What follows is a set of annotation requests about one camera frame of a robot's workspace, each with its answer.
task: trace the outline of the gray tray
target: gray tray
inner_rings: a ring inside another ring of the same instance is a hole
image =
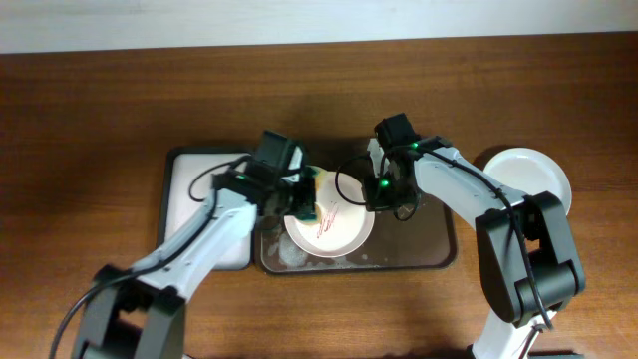
[[[308,145],[310,163],[334,171],[340,163],[364,153],[367,140]],[[345,174],[356,179],[370,171],[361,161]],[[283,220],[261,223],[255,231],[254,260],[269,274],[321,273],[357,270],[444,268],[457,256],[457,239],[450,210],[438,199],[424,195],[419,210],[406,222],[391,212],[379,212],[366,242],[338,258],[321,258],[300,249],[285,230]]]

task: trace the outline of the wall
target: wall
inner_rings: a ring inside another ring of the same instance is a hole
[[[638,0],[5,0],[0,52],[638,29]]]

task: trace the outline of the round plate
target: round plate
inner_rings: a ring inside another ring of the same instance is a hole
[[[509,149],[494,156],[484,172],[495,180],[534,195],[549,190],[571,208],[571,186],[562,168],[548,155],[532,149]]]
[[[363,201],[361,184],[339,174],[339,189],[350,200]],[[318,221],[307,223],[285,216],[290,238],[304,251],[324,258],[346,255],[363,244],[375,222],[375,214],[362,205],[350,204],[335,189],[335,173],[325,173],[317,190]]]

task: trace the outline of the plate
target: plate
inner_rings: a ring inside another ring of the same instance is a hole
[[[571,185],[562,168],[548,155],[532,149],[516,148],[498,153],[483,170],[486,174],[515,189],[535,195],[546,190],[571,208]]]
[[[318,177],[318,221],[303,222],[288,215],[286,230],[292,241],[304,251],[324,258],[346,255],[363,244],[375,221],[375,214],[362,205],[345,201],[335,188],[335,173]],[[363,201],[361,184],[354,178],[339,174],[339,189],[350,200]]]

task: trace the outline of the brown tabletop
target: brown tabletop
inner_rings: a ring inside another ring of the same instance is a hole
[[[399,112],[470,161],[522,146],[564,168],[587,290],[535,349],[638,355],[638,34],[9,55],[0,72],[2,357],[44,357],[98,269],[154,248],[169,149],[254,145],[264,129],[362,138]],[[475,235],[458,217],[456,231],[459,257],[440,271],[215,273],[188,306],[186,350],[463,349],[488,306]]]

